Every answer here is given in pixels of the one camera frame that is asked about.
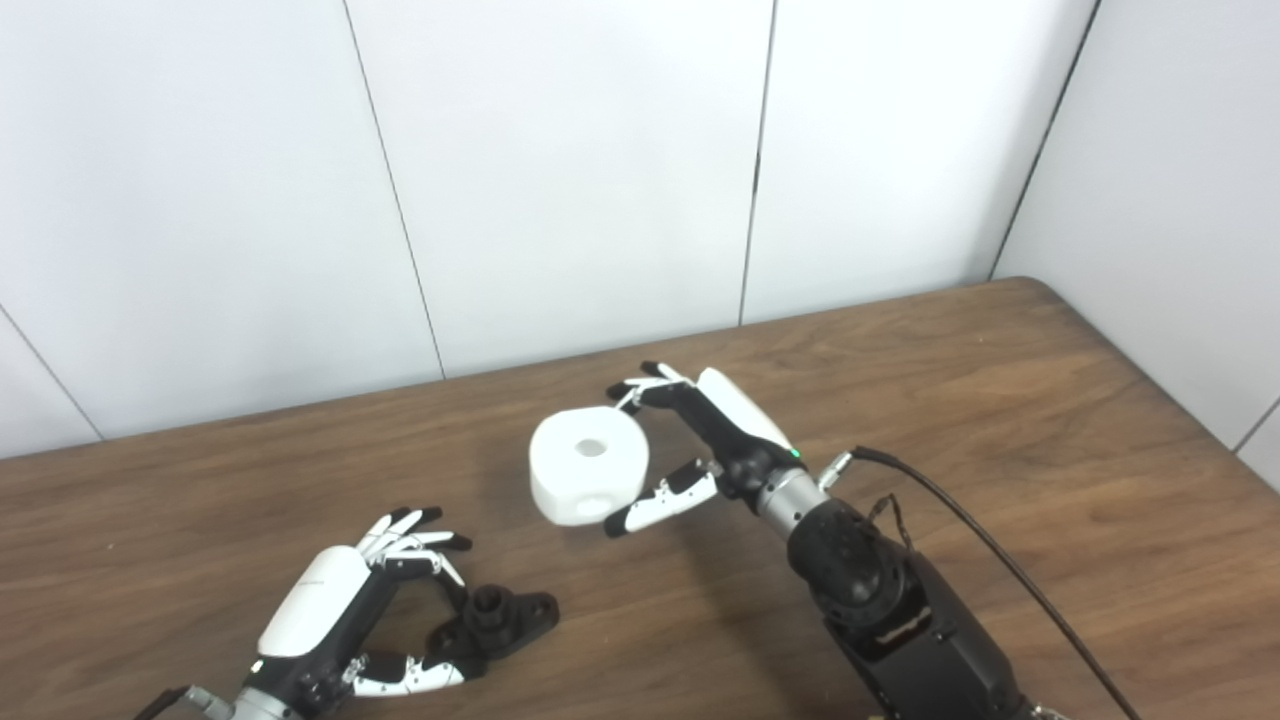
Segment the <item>black cable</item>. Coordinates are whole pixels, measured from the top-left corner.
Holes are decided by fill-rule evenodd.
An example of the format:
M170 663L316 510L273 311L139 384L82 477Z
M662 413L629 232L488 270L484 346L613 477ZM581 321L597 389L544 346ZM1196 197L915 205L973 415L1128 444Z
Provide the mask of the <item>black cable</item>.
M182 696L187 694L188 689L189 687L170 688L168 691L164 691L163 693L160 693L159 697L151 701L151 705L143 707L142 712L134 715L133 720L151 720L156 715L164 712L166 707L182 700Z
M1125 716L1129 717L1129 720L1142 720L1138 716L1138 711L1133 708L1133 705L1129 705L1129 701L1124 697L1124 693L1120 692L1120 688L1117 688L1116 684L1111 680L1111 676L1107 675L1107 671L1102 669L1102 665L1098 664L1096 657L1093 657L1093 653L1089 652L1089 648L1084 644L1084 641L1082 641L1080 637L1075 634L1075 630L1071 629L1071 625L1068 624L1066 618L1062 618L1062 614L1059 612L1056 607L1053 607L1053 603L1050 602L1047 597L1044 597L1044 593L1036 585L1036 583L1030 579L1027 571L1018 565L1018 561L1014 560L1009 555L1009 552L1006 552L1005 548L1000 546L998 542L996 542L996 538L991 537L991 533L988 533L978 523L978 520L973 518L973 515L969 515L969 512L966 512L964 507L960 507L960 503L956 502L954 497L947 495L947 491L938 487L938 484L927 478L924 473L920 473L915 468L911 468L906 462L902 462L901 460L893 457L887 452L881 452L878 450L872 450L869 447L859 446L855 447L854 450L850 450L849 454L852 455L855 460L867 460L869 462L877 462L879 465L893 468L895 470L909 475L911 479L920 483L920 486L923 486L924 489L933 493L933 497L937 497L942 502L942 505L946 505L947 509L951 510L951 512L955 512L955 516L959 518L960 521L964 523L965 525L969 525L969 529L973 530L975 536L978 536L978 539L980 539L983 544L986 544L988 548L991 548L993 553L996 553L996 557L998 557L1000 561L1005 564L1005 568L1009 568L1009 571L1012 573L1014 577L1018 578L1018 582L1021 583L1024 588L1027 588L1027 592L1030 593L1033 598L1036 598L1036 602L1038 602L1039 606L1044 610L1044 612L1050 616L1050 619L1053 620L1053 624L1057 625L1057 629L1062 632L1062 635L1066 638L1066 641L1071 643L1071 647L1074 647L1075 652L1080 655L1080 659L1084 660L1084 664L1089 666L1089 670L1092 670L1093 675L1097 676L1100 683L1102 683L1102 687L1107 689L1107 693L1111 694L1111 700L1114 700L1116 705L1120 706L1120 710L1124 711Z

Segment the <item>hole in cylinder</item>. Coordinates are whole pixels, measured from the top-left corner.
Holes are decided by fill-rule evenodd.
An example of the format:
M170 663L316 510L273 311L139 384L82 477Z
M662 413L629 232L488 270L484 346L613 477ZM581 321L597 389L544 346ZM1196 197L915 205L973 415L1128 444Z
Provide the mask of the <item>hole in cylinder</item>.
M573 450L582 457L599 457L608 448L609 446L603 439L595 438L581 439L573 446Z
M480 588L476 591L476 594L472 596L471 601L480 612L493 612L494 610L498 610L499 605L502 605L502 593L495 588Z

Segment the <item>wall panel seam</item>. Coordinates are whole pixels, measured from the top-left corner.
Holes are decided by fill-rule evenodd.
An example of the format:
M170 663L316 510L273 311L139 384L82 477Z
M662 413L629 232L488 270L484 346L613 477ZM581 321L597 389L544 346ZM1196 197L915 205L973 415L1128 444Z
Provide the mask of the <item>wall panel seam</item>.
M374 105L374 91L369 86L369 73L365 72L365 58L360 53L360 40L356 37L356 23L351 19L351 8L347 0L342 0L342 10L347 15L347 29L351 31L351 46L356 51L356 63L360 65L360 78L365 83L365 97L369 100L369 113L374 118L374 129L378 131L378 147L383 152L383 165L387 168L387 182L392 187L392 197L396 200L396 215L399 218L401 232L404 236L404 246L408 249L408 261L413 268L413 281L417 283L417 296L422 301L422 315L426 318L426 332L431 334L431 347L435 348L435 361L440 368L440 378L447 378L444 372L444 356L440 355L440 342L435 337L435 324L431 322L431 309L426 305L426 290L422 287L422 274L417 269L417 256L413 254L413 243L408 237L408 224L404 222L404 208L401 205L399 190L396 187L396 174L392 172L392 160L387 154L387 141L383 138L383 124L378 119L378 108Z
M63 395L67 396L67 400L69 400L72 406L76 407L76 411L79 413L79 416L83 418L84 421L88 424L90 429L93 430L93 434L97 436L97 439L100 441L106 439L102 436L102 432L97 429L97 425L93 424L93 420L88 416L88 413L84 411L84 407L81 406L81 404L76 400L76 396L72 395L72 391L67 388L61 378L58 377L58 373L55 373L54 369L49 365L49 361L45 360L45 356L41 355L38 350L36 350L35 343L31 342L31 338L27 337L27 333L22 332L22 328L18 325L18 320L13 319L13 315L9 314L9 310L6 310L3 304L0 304L0 315L3 315L4 319L9 322L9 325L13 327L13 331L15 333L18 333L18 337L27 346L27 350L29 350L31 354L36 356L36 361L40 363L40 366L44 368L46 373L49 373L49 377L52 378L54 383L58 384L58 388L63 391Z

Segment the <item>robotic finger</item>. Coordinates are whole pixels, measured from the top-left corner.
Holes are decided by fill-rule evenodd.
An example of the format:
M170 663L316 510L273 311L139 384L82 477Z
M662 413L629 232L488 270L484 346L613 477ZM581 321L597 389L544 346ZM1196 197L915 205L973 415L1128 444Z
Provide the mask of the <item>robotic finger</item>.
M692 510L719 495L716 475L719 466L703 460L690 460L663 478L658 487L635 502L604 519L604 533L622 537Z

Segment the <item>black fingertip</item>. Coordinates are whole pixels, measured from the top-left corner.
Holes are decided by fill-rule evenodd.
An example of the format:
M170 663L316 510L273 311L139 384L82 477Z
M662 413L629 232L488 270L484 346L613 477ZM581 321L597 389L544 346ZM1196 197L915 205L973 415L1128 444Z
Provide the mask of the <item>black fingertip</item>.
M471 538L454 534L452 538L449 538L449 542L442 544L440 547L445 550L471 550L471 544L472 544Z
M622 536L627 534L628 512L631 512L630 505L605 518L604 534L611 538L621 538Z
M622 400L628 392L631 392L631 386L627 383L616 383L609 386L604 391L604 395L609 396L609 400Z

